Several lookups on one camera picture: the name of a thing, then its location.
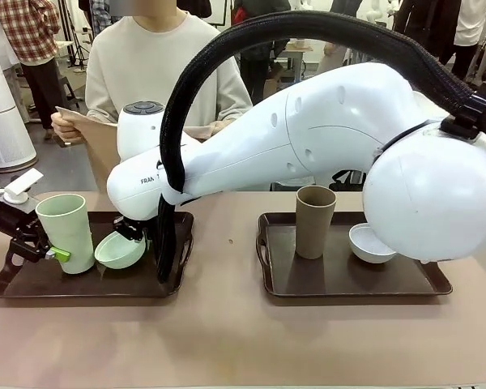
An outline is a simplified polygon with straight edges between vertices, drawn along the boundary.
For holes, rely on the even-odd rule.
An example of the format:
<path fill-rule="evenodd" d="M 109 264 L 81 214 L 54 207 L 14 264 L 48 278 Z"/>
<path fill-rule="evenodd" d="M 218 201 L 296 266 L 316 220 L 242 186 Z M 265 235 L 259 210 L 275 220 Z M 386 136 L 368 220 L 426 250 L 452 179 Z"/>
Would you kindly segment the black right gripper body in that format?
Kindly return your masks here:
<path fill-rule="evenodd" d="M 145 237 L 146 222 L 118 216 L 113 220 L 113 230 L 123 237 Z"/>

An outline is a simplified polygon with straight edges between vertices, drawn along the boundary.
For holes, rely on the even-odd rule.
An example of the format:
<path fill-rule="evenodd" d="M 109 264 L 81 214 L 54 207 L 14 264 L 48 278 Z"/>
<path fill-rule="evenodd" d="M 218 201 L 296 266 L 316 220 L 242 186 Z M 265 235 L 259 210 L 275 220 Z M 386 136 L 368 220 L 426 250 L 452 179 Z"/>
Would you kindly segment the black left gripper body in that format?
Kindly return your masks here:
<path fill-rule="evenodd" d="M 37 199 L 28 196 L 25 203 L 8 203 L 4 196 L 0 196 L 0 232 L 10 237 L 23 240 L 23 227 L 32 220 L 38 220 L 36 206 Z"/>

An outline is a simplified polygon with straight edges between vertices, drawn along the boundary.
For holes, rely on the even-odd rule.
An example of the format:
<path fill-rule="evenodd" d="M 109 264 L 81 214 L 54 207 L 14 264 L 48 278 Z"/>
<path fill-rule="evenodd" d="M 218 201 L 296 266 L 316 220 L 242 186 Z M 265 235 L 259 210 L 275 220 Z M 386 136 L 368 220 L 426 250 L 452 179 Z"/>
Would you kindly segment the person's right hand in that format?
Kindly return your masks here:
<path fill-rule="evenodd" d="M 82 133 L 75 128 L 74 123 L 65 120 L 59 112 L 53 113 L 51 115 L 51 120 L 54 134 L 64 144 L 86 143 L 86 139 L 83 137 Z"/>

